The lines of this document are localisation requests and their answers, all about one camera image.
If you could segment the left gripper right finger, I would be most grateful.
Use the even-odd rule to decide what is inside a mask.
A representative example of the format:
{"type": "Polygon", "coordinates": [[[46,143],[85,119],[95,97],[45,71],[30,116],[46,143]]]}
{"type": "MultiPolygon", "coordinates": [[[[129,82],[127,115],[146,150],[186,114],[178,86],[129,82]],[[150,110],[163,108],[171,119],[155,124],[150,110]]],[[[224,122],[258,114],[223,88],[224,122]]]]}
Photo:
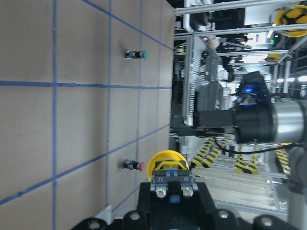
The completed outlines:
{"type": "Polygon", "coordinates": [[[195,212],[196,222],[191,227],[192,230],[213,230],[213,214],[216,210],[213,199],[205,183],[195,182],[192,184],[194,190],[193,197],[195,204],[192,210],[195,212]]]}

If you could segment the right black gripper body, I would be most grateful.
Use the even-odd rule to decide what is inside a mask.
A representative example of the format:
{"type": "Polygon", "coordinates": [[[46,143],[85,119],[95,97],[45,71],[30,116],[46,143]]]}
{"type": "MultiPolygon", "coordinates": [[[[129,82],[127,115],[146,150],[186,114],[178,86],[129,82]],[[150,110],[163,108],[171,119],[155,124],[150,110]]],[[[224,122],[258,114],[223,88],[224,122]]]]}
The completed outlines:
{"type": "Polygon", "coordinates": [[[174,117],[171,129],[179,136],[200,138],[234,134],[236,143],[271,142],[275,139],[273,108],[270,92],[259,71],[242,77],[235,96],[241,99],[227,110],[215,107],[217,94],[222,91],[218,81],[201,86],[195,95],[192,125],[183,117],[174,117]]]}

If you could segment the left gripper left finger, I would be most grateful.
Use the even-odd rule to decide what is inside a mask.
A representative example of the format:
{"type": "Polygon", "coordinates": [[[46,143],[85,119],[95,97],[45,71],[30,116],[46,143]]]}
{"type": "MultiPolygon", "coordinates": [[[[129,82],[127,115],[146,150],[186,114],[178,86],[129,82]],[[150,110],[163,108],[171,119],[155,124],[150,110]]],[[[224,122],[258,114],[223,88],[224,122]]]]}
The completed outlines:
{"type": "Polygon", "coordinates": [[[153,192],[151,191],[151,183],[144,182],[140,184],[137,211],[141,213],[147,223],[147,229],[152,230],[152,204],[153,192]]]}

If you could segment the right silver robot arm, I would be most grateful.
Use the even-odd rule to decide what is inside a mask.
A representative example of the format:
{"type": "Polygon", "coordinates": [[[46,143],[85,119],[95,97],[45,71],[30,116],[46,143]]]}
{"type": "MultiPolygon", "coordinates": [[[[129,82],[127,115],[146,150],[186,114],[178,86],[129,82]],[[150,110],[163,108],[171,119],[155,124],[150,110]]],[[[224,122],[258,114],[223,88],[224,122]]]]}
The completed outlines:
{"type": "Polygon", "coordinates": [[[201,86],[193,102],[191,117],[176,117],[171,123],[179,136],[208,137],[233,134],[236,143],[289,143],[290,166],[288,222],[300,230],[307,228],[307,102],[272,102],[259,71],[242,77],[235,95],[242,101],[228,110],[208,110],[201,86]]]}

